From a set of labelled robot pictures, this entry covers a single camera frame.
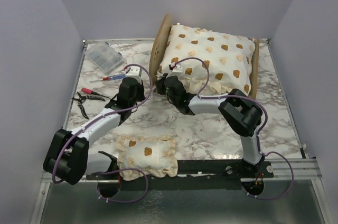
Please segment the small bear print pillow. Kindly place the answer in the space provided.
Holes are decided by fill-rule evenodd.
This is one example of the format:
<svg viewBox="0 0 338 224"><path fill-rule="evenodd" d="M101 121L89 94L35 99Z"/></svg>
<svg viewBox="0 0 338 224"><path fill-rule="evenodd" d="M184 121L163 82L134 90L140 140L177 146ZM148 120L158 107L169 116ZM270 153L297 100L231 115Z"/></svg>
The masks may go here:
<svg viewBox="0 0 338 224"><path fill-rule="evenodd" d="M145 174L157 178L177 176L176 141L170 136L121 135L116 140L116 150L120 176L125 181L135 180Z"/></svg>

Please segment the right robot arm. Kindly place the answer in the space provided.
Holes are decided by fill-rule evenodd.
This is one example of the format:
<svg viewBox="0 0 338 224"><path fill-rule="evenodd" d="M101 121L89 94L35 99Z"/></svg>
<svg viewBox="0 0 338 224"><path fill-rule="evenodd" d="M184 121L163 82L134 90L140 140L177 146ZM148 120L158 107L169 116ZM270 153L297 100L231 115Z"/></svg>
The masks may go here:
<svg viewBox="0 0 338 224"><path fill-rule="evenodd" d="M261 152L259 133L268 120L265 108L241 90L217 96L198 96L185 90L177 76L163 76L156 81L156 92L166 95L168 101L183 115L222 115L231 129L240 136L243 150L242 170L254 177L261 172L265 159Z"/></svg>

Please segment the large bear print cushion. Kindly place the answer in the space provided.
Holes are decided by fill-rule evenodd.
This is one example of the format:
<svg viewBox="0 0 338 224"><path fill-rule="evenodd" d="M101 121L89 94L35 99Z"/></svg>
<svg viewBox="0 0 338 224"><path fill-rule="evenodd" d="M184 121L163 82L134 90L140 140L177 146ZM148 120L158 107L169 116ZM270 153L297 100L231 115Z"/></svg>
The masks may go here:
<svg viewBox="0 0 338 224"><path fill-rule="evenodd" d="M174 24L157 76L180 61L179 80L187 92L220 95L236 88L248 96L254 51L253 38Z"/></svg>

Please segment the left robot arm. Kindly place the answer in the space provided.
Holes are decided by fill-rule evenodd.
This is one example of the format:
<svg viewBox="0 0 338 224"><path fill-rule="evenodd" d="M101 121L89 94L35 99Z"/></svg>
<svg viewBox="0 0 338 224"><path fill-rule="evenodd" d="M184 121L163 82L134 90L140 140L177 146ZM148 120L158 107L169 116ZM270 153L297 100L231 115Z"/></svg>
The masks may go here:
<svg viewBox="0 0 338 224"><path fill-rule="evenodd" d="M100 173L103 178L115 176L117 159L105 152L89 153L89 147L112 129L120 126L146 98L140 76L125 77L118 94L93 119L73 130L58 130L52 139L43 169L52 174L53 183L74 185L84 175Z"/></svg>

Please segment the wooden pet bed frame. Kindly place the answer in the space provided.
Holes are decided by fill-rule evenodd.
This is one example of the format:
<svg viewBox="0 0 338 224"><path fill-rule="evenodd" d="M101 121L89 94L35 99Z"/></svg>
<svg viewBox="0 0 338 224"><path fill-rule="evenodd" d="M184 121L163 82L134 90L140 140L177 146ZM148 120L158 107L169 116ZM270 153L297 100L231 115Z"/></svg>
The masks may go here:
<svg viewBox="0 0 338 224"><path fill-rule="evenodd" d="M173 19L171 14L166 14L162 20L161 26L158 30L157 36L154 40L151 57L149 60L149 73L152 77L153 85L156 86L158 81L157 72L167 48L168 38L170 35L171 27L173 25ZM252 73L250 78L251 91L249 97L251 99L256 99L257 90L258 90L258 66L259 66L259 39L253 39L255 44L255 51L252 56Z"/></svg>

